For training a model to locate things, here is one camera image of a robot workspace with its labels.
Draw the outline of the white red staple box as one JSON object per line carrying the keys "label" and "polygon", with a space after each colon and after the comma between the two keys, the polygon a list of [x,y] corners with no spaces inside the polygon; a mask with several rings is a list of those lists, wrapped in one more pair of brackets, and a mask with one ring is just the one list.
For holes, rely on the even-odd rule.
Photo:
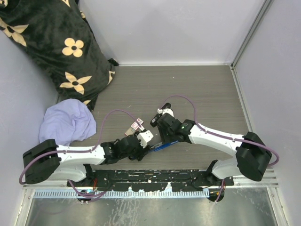
{"label": "white red staple box", "polygon": [[126,136],[129,136],[129,135],[133,135],[135,132],[137,132],[138,130],[140,131],[143,131],[144,130],[144,127],[143,127],[143,123],[144,121],[141,120],[140,118],[137,119],[138,123],[137,122],[134,122],[130,128],[124,133]]}

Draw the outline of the black stapler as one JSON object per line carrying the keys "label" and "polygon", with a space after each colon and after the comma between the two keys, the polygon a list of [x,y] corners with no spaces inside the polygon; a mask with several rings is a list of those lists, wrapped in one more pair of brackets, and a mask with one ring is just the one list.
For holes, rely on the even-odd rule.
{"label": "black stapler", "polygon": [[157,109],[157,114],[153,117],[153,119],[150,121],[150,125],[154,128],[158,124],[159,118],[163,115],[163,112],[166,109],[171,109],[171,104],[170,103],[165,103],[161,108]]}

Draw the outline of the blue stapler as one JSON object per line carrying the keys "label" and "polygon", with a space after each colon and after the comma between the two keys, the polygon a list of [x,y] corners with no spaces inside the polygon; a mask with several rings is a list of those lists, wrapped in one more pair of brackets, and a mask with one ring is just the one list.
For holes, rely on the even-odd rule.
{"label": "blue stapler", "polygon": [[158,144],[153,145],[150,148],[150,152],[156,152],[156,151],[159,151],[159,150],[162,150],[164,148],[170,147],[170,146],[172,146],[174,144],[177,144],[177,143],[178,143],[178,141],[174,141],[174,142],[166,143],[166,144],[163,144],[162,142],[160,142]]}

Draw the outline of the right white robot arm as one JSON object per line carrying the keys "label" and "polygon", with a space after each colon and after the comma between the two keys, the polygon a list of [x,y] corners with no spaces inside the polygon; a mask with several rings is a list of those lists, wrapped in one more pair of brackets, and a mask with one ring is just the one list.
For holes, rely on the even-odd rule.
{"label": "right white robot arm", "polygon": [[261,181],[272,157],[271,151],[253,132],[246,135],[208,130],[193,120],[179,121],[169,113],[157,114],[150,122],[158,128],[163,143],[174,141],[205,145],[231,156],[214,160],[207,169],[207,182],[213,186],[231,176],[243,175],[252,181]]}

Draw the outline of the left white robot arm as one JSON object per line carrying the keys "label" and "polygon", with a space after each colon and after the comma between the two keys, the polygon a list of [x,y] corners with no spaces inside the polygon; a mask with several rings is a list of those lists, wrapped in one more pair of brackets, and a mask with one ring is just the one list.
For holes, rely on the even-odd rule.
{"label": "left white robot arm", "polygon": [[124,158],[140,161],[150,150],[152,139],[149,130],[90,147],[63,146],[48,139],[23,154],[24,171],[19,182],[33,185],[49,179],[69,179],[90,186],[94,175],[89,165],[115,164]]}

